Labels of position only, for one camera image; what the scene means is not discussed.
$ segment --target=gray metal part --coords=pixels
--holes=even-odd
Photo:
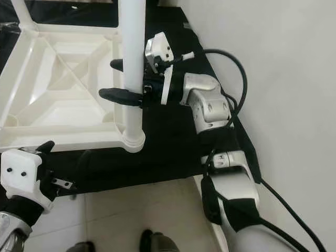
[[[23,220],[9,213],[0,212],[1,249],[7,249],[10,248],[10,246],[12,246],[12,248],[17,248],[17,246],[20,247],[19,244],[23,243],[29,237],[31,232],[31,227],[29,227]]]
[[[183,96],[180,102],[181,105],[186,105],[189,93],[193,89],[210,91],[216,88],[219,82],[210,75],[198,75],[196,73],[187,72],[184,75],[183,81]]]
[[[240,230],[230,252],[297,252],[280,236],[262,225],[249,226]]]
[[[66,180],[61,180],[61,179],[58,179],[58,178],[55,178],[55,180],[52,182],[53,184],[55,185],[58,185],[64,189],[70,189],[73,185],[73,182],[70,182],[70,181],[66,181]]]
[[[146,48],[145,48],[145,56],[146,56],[146,59],[147,59],[149,65],[151,66],[153,72],[157,73],[157,69],[154,65],[154,57],[155,56],[151,52],[152,44],[153,44],[153,38],[149,39],[147,41]]]
[[[24,237],[18,233],[13,232],[0,249],[0,252],[22,252],[24,250]]]
[[[151,252],[180,252],[175,242],[161,233],[151,237]]]

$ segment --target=white vertical pole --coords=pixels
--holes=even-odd
[[[124,89],[142,93],[146,0],[121,0],[120,7]],[[142,109],[127,106],[125,126],[127,145],[141,149],[145,139]]]
[[[27,9],[27,5],[25,1],[24,0],[12,0],[12,5],[20,21],[19,27],[37,31],[37,26],[32,20],[32,17],[30,16],[30,13]]]

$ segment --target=black cloth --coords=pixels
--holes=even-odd
[[[87,26],[118,25],[116,4],[27,1],[34,21],[45,24]],[[0,1],[0,22],[18,22],[8,0]],[[165,32],[175,53],[180,55],[202,49],[180,8],[152,7],[146,10],[145,38]],[[0,71],[18,37],[3,29],[0,40]],[[177,64],[176,71],[215,76],[207,58]],[[200,147],[189,107],[178,104],[153,106],[143,110],[146,141],[138,153],[122,148],[91,150],[78,164],[84,151],[52,153],[47,166],[60,179],[76,182],[71,193],[94,192],[124,186],[186,178],[202,173]]]

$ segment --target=white tile floor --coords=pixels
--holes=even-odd
[[[86,240],[97,252],[138,252],[146,228],[171,237],[181,252],[218,252],[192,178],[57,198],[25,252],[65,252]]]

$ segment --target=white plastic stand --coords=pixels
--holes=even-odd
[[[146,0],[121,1],[124,88],[135,93],[142,93],[145,11]],[[125,121],[125,142],[129,146],[143,145],[142,109],[125,107]]]
[[[24,0],[12,2],[22,32],[0,76],[0,152],[49,140],[53,151],[140,151],[142,110],[104,100],[98,91],[142,91],[145,0],[121,1],[123,32],[38,24]],[[124,73],[109,65],[118,58]]]

